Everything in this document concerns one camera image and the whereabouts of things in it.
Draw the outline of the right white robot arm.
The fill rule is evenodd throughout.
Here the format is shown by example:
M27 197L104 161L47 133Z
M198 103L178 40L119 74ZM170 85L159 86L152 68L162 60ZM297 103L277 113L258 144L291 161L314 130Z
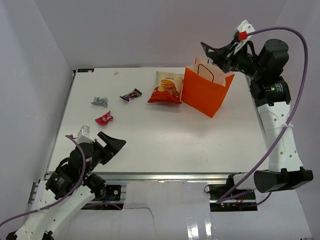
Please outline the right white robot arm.
M234 69L245 75L268 149L268 168L230 175L226 195L236 200L244 190L269 193L294 190L311 182L313 172L304 168L296 148L290 121L291 94L281 75L289 59L288 45L279 39L269 39L259 54L248 52L254 49L250 40L240 50L236 50L240 43L235 40L221 48L204 42L201 46L208 60L223 72Z

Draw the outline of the brown M&M's packet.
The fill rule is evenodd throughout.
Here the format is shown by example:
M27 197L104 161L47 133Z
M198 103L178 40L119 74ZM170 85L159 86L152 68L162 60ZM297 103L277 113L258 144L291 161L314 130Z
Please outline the brown M&M's packet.
M200 42L200 44L201 44L201 47L202 47L206 57L208 59L211 59L211 55L212 55L212 53L214 53L214 50L212 49L212 47L202 41Z

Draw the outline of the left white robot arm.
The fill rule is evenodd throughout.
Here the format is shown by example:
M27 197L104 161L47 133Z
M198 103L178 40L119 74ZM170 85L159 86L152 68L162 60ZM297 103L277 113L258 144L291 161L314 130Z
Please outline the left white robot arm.
M23 214L25 223L10 232L8 240L55 240L76 213L81 209L112 206L121 198L120 185L108 185L93 170L98 165L107 164L127 143L100 131L101 145L85 130L77 136L66 138L75 144L75 149L64 158L50 175L45 190L34 210Z

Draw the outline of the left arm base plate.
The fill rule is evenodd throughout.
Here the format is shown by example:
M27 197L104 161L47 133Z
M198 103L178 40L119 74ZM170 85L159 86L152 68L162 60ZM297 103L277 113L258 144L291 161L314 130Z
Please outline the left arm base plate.
M94 202L98 203L105 203L105 202L116 202L116 205L120 205L121 200L121 192L122 192L122 186L121 185L107 185L104 193L98 197L98 199L95 199ZM92 207L93 210L118 210L113 205L107 205L107 204L99 204Z

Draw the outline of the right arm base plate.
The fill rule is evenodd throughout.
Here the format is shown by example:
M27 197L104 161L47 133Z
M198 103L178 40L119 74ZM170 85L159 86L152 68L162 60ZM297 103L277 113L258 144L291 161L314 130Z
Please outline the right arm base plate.
M246 190L236 189L228 195L228 197L235 195L239 196L217 203L217 200L228 190L228 187L225 184L208 184L203 190L209 196L209 206L212 213L248 212L258 210L258 207L256 206L256 195L253 191L245 195L240 195L246 192Z

